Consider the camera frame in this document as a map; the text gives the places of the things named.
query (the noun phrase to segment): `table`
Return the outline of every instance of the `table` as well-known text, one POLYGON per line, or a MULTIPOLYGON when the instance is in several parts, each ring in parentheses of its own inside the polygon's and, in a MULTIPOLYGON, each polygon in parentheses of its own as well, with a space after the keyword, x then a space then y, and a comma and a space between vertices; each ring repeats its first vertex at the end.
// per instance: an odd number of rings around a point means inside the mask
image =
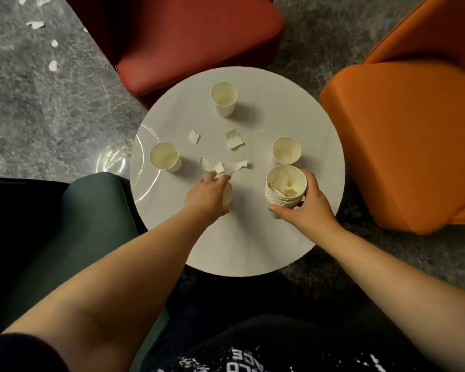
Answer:
POLYGON ((252 276, 280 269, 313 248, 289 223, 267 210, 265 176, 273 167, 272 144, 282 136, 301 143, 300 168, 313 171, 334 213, 345 184, 341 142, 322 106, 294 82, 272 72, 226 67, 183 80, 165 93, 143 119, 133 143, 130 180, 136 208, 148 229, 182 209, 188 190, 202 177, 200 157, 213 166, 248 160, 233 173, 230 213, 211 225, 195 244, 187 264, 223 276, 252 276), (217 115, 211 87, 221 81, 239 91, 230 118, 217 115), (224 134, 237 129, 245 145, 227 148, 224 134), (188 140, 194 129, 197 145, 188 140), (182 156, 175 174, 161 172, 149 160, 159 141, 174 144, 182 156))

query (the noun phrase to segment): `person's left arm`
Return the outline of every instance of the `person's left arm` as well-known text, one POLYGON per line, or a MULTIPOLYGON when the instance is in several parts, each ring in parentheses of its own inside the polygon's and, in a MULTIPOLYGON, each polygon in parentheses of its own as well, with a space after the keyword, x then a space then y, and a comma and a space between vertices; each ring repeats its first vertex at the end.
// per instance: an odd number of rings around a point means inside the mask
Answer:
POLYGON ((180 212, 69 279, 4 333, 43 339, 73 372, 128 370, 193 245, 228 212, 230 176, 215 175, 197 182, 180 212))

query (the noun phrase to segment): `dark sleeve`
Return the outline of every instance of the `dark sleeve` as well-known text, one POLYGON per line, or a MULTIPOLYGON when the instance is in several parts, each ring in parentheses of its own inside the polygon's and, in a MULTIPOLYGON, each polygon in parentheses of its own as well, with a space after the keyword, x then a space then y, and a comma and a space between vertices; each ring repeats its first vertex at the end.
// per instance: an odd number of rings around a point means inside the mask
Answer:
POLYGON ((0 335, 0 372, 69 372, 52 346, 27 334, 0 335))

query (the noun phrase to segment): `orange chair seat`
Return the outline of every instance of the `orange chair seat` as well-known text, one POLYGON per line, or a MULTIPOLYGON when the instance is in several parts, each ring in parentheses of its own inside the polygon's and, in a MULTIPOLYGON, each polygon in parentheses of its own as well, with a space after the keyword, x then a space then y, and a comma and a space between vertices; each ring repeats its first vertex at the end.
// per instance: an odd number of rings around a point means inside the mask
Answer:
POLYGON ((117 70, 134 96, 279 41, 284 24, 269 0, 135 0, 129 15, 117 70))
POLYGON ((446 62, 353 65, 320 96, 377 224, 465 223, 465 73, 446 62))

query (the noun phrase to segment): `gray floor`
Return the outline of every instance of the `gray floor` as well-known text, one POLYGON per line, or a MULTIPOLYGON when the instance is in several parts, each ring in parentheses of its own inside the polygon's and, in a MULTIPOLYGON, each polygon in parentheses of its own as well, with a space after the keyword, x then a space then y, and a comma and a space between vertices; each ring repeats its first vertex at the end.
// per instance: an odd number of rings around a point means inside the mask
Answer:
MULTIPOLYGON (((276 0, 286 26, 271 70, 318 97, 327 80, 360 62, 421 1, 276 0)), ((74 181, 93 173, 100 156, 133 140, 144 114, 64 0, 41 9, 35 0, 24 6, 0 0, 0 176, 74 181), (25 25, 35 20, 46 28, 25 25), (54 38, 57 48, 50 45, 54 38), (50 72, 54 59, 59 69, 50 72)), ((382 231, 351 181, 341 220, 402 260, 465 288, 464 226, 426 237, 382 231)), ((282 273, 310 296, 350 284, 318 249, 282 273)))

